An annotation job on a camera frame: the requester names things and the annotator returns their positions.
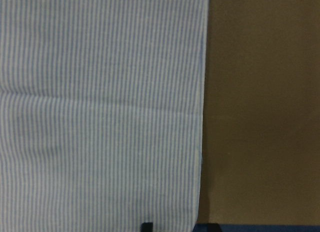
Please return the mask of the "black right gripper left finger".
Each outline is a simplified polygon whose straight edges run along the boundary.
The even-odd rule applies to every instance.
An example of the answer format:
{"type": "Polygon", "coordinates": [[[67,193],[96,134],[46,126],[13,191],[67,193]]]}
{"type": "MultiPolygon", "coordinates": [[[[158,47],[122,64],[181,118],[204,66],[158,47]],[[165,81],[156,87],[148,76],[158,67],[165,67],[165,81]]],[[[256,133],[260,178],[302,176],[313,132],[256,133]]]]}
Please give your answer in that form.
{"type": "Polygon", "coordinates": [[[143,222],[141,224],[141,232],[153,232],[153,222],[143,222]]]}

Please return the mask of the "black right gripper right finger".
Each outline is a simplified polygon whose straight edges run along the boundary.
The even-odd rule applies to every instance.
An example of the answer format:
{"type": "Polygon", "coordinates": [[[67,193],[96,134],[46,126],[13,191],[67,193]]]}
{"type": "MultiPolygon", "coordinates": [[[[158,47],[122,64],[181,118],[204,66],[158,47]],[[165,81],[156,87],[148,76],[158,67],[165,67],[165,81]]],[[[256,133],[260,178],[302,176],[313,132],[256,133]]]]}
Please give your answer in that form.
{"type": "Polygon", "coordinates": [[[207,223],[206,232],[220,232],[220,225],[218,223],[207,223]]]}

